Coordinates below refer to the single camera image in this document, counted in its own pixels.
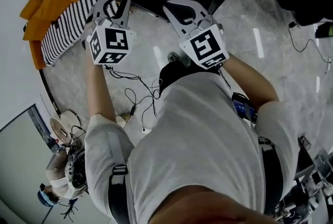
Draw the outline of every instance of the hair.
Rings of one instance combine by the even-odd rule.
[[[52,202],[52,203],[57,203],[58,201],[59,201],[59,197],[57,197],[54,193],[52,193],[52,192],[48,192],[48,193],[46,193],[46,195],[48,196],[48,198],[50,199],[50,201]]]
[[[40,190],[43,192],[45,190],[45,185],[41,184],[40,185]],[[50,201],[52,203],[57,203],[59,201],[59,197],[57,197],[54,193],[52,192],[47,192],[46,195],[48,196],[48,198],[50,199]]]

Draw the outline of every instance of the power cord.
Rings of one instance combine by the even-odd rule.
[[[75,136],[73,135],[73,128],[77,128],[77,129],[79,129],[79,130],[82,130],[84,133],[82,133],[80,136],[75,137]],[[86,133],[87,133],[87,132],[85,131],[85,129],[83,129],[83,128],[79,127],[79,126],[73,125],[72,128],[71,128],[71,132],[70,132],[70,134],[71,134],[71,140],[74,141],[75,139],[80,138],[82,135],[84,135],[84,134],[86,134]]]
[[[132,74],[132,73],[115,71],[113,69],[113,67],[108,67],[108,66],[105,66],[105,69],[107,69],[109,71],[110,75],[113,76],[116,79],[139,80],[143,84],[143,86],[149,91],[150,95],[147,95],[147,96],[143,97],[139,102],[137,102],[136,93],[132,89],[126,88],[124,90],[125,96],[133,103],[133,106],[132,106],[131,112],[130,112],[130,118],[134,115],[137,105],[139,105],[144,99],[146,99],[148,97],[151,98],[152,101],[151,101],[150,106],[143,111],[142,116],[141,116],[142,130],[145,131],[145,123],[144,123],[144,114],[145,114],[145,112],[149,108],[153,107],[154,116],[157,117],[157,112],[156,112],[156,108],[155,108],[155,100],[158,100],[160,98],[160,91],[156,88],[158,88],[162,84],[162,80],[158,78],[158,79],[156,79],[152,82],[151,86],[148,86],[147,84],[144,83],[144,81],[142,80],[142,77],[140,77],[138,75],[135,75],[135,74]],[[154,83],[157,80],[159,81],[159,84],[157,86],[154,86]],[[127,94],[128,91],[131,91],[134,94],[134,101],[128,96],[128,94]]]
[[[292,43],[292,47],[293,47],[298,53],[302,53],[302,52],[307,48],[308,44],[309,44],[310,42],[313,42],[315,48],[317,49],[319,55],[321,56],[322,61],[323,61],[324,63],[326,63],[326,64],[331,64],[331,61],[330,61],[330,60],[326,61],[326,60],[323,58],[323,56],[322,56],[320,50],[319,50],[318,47],[317,47],[317,44],[315,43],[315,41],[314,41],[313,39],[309,39],[308,42],[306,43],[305,47],[304,47],[302,50],[298,50],[298,49],[295,47],[295,45],[294,45],[294,43],[293,43],[292,35],[291,35],[291,32],[290,32],[290,29],[294,28],[295,26],[296,26],[296,23],[295,23],[295,22],[292,22],[292,23],[290,23],[290,24],[288,25],[288,31],[289,31],[289,35],[290,35],[290,39],[291,39],[291,43]]]
[[[220,76],[224,79],[224,81],[227,84],[227,86],[229,87],[229,89],[231,90],[231,86],[230,86],[229,82],[227,81],[227,79],[224,77],[221,68],[219,68],[219,73],[220,73]]]
[[[65,212],[65,213],[60,213],[61,215],[64,215],[63,219],[66,219],[66,217],[69,217],[69,219],[73,222],[70,214],[73,213],[73,215],[75,215],[74,213],[74,210],[73,208],[76,209],[76,211],[79,211],[78,208],[76,206],[74,206],[75,202],[77,201],[78,199],[72,199],[72,200],[69,200],[69,203],[68,205],[63,205],[63,204],[60,204],[62,206],[65,206],[65,207],[68,207],[68,210]]]

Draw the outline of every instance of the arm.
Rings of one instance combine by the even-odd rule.
[[[87,99],[89,115],[101,114],[116,122],[112,100],[106,85],[103,67],[94,65],[89,44],[85,41],[87,52]]]
[[[243,89],[257,111],[268,102],[279,101],[269,81],[235,56],[230,54],[230,58],[224,63],[223,68]]]
[[[64,149],[61,149],[58,155],[52,156],[46,167],[46,177],[49,181],[61,179],[65,176],[67,157],[67,153]]]

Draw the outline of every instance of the white box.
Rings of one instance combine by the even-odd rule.
[[[94,64],[114,65],[120,63],[132,51],[136,33],[131,30],[96,26],[87,37]]]

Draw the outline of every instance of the smartphone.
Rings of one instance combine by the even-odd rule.
[[[244,95],[240,93],[233,93],[231,99],[240,118],[250,120],[252,123],[256,123],[258,114],[250,100],[248,100]],[[248,119],[248,117],[246,116],[245,105],[248,105],[248,107],[250,108],[251,119]]]

